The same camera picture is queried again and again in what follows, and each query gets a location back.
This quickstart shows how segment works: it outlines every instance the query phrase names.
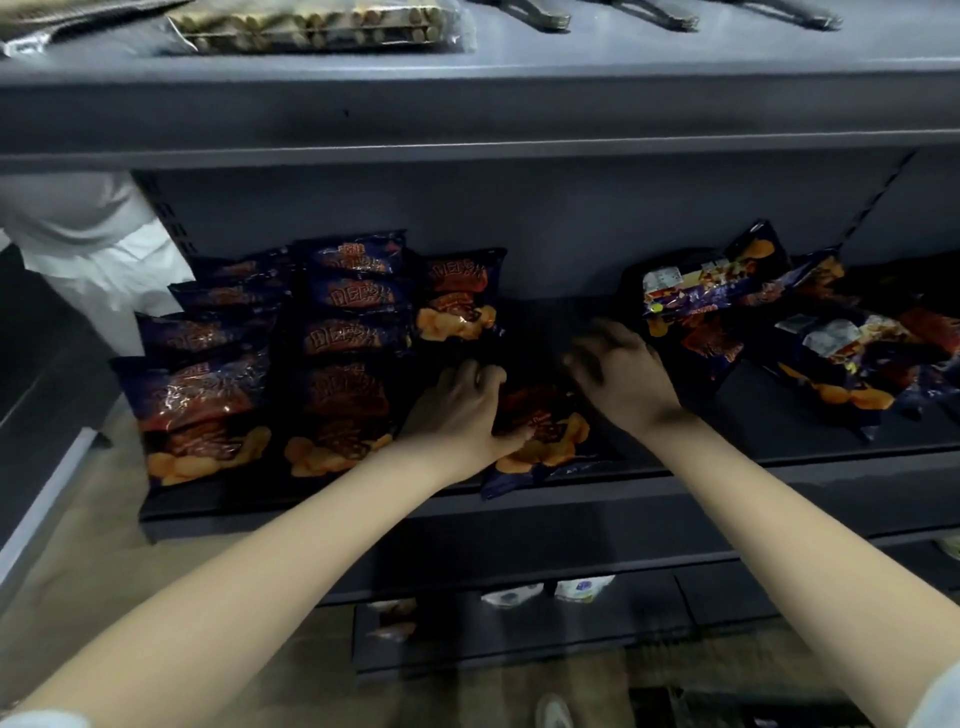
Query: metal tongs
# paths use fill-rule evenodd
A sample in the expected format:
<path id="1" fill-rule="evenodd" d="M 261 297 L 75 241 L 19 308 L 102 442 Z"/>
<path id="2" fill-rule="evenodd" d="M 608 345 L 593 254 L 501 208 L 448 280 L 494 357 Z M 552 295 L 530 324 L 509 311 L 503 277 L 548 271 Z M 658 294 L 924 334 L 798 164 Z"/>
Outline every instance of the metal tongs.
<path id="1" fill-rule="evenodd" d="M 550 0 L 497 0 L 500 10 L 545 33 L 566 33 L 570 29 L 570 13 L 549 7 Z"/>
<path id="2" fill-rule="evenodd" d="M 718 0 L 728 5 L 759 6 L 758 12 L 768 15 L 785 15 L 792 23 L 816 31 L 838 31 L 843 18 L 832 12 L 814 8 L 800 0 Z"/>
<path id="3" fill-rule="evenodd" d="M 610 5 L 668 31 L 693 33 L 700 23 L 700 18 L 696 15 L 666 3 L 655 3 L 653 0 L 612 0 Z"/>

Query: upper shelf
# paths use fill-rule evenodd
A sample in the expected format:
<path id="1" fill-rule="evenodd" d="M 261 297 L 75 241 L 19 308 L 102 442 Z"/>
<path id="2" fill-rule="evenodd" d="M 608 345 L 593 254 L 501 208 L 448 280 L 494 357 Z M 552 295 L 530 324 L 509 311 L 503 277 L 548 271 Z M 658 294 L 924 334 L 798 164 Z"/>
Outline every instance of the upper shelf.
<path id="1" fill-rule="evenodd" d="M 161 57 L 153 19 L 0 61 L 0 172 L 907 146 L 960 140 L 960 5 L 833 0 L 835 33 L 586 0 L 547 35 L 468 3 L 465 54 Z"/>

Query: hand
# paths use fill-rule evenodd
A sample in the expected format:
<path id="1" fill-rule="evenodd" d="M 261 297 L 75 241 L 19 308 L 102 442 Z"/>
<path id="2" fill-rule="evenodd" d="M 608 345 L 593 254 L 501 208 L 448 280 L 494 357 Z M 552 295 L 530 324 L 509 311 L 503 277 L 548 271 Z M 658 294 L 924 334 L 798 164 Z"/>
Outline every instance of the hand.
<path id="1" fill-rule="evenodd" d="M 642 441 L 651 427 L 684 413 L 660 357 L 623 324 L 600 319 L 573 343 L 564 363 L 614 425 Z"/>
<path id="2" fill-rule="evenodd" d="M 400 440 L 424 446 L 424 457 L 441 469 L 444 486 L 479 473 L 533 437 L 530 427 L 492 435 L 500 385 L 506 380 L 500 367 L 481 368 L 468 359 L 456 371 L 444 370 L 437 386 L 414 405 Z"/>

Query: white sleeve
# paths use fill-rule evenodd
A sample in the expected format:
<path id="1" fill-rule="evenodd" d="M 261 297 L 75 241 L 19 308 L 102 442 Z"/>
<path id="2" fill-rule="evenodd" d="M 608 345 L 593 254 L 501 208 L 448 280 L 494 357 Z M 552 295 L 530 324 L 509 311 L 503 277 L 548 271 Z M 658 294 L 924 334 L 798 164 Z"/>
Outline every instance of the white sleeve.
<path id="1" fill-rule="evenodd" d="M 60 711 L 30 711 L 0 720 L 0 728 L 91 728 L 80 716 Z"/>
<path id="2" fill-rule="evenodd" d="M 907 728 L 960 728 L 960 663 L 930 686 Z"/>

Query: forearm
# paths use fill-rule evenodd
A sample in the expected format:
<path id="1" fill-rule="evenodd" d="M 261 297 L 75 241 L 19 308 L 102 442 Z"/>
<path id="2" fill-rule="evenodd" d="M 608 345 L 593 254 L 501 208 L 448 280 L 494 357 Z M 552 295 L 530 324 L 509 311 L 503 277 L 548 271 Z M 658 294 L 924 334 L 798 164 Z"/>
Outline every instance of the forearm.
<path id="1" fill-rule="evenodd" d="M 960 609 L 700 420 L 638 434 L 840 686 L 878 726 L 902 728 L 960 661 Z"/>
<path id="2" fill-rule="evenodd" d="M 444 483 L 403 442 L 140 605 L 21 706 L 97 728 L 188 725 L 220 710 L 367 549 Z"/>

